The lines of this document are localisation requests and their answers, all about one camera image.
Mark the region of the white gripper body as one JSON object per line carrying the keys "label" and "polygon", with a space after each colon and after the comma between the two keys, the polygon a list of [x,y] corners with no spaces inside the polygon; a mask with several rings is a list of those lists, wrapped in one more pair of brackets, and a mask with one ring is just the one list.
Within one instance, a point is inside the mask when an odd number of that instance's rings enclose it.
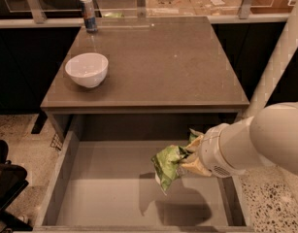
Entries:
{"label": "white gripper body", "polygon": [[220,146],[220,136],[223,129],[228,126],[222,123],[209,129],[201,142],[198,150],[199,157],[203,165],[218,178],[229,178],[232,176],[240,176],[244,170],[237,170],[231,166],[223,156]]}

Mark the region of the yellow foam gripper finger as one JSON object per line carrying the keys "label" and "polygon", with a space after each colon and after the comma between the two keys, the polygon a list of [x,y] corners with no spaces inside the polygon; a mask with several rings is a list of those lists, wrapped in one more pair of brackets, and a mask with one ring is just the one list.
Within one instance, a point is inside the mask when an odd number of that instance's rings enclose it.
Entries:
{"label": "yellow foam gripper finger", "polygon": [[212,175],[212,172],[204,166],[196,153],[193,153],[187,159],[183,160],[181,166],[183,169],[203,177],[210,177]]}
{"label": "yellow foam gripper finger", "polygon": [[190,152],[196,152],[197,149],[200,147],[203,138],[203,135],[199,135],[189,145],[187,145],[185,149]]}

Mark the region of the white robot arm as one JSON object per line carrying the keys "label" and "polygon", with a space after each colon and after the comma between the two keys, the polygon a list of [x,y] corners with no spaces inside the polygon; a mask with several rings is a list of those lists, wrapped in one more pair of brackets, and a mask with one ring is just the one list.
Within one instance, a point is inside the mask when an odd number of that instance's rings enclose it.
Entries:
{"label": "white robot arm", "polygon": [[201,176],[242,175],[278,165],[298,176],[298,102],[267,104],[298,48],[298,0],[241,119],[222,123],[195,139],[180,166]]}

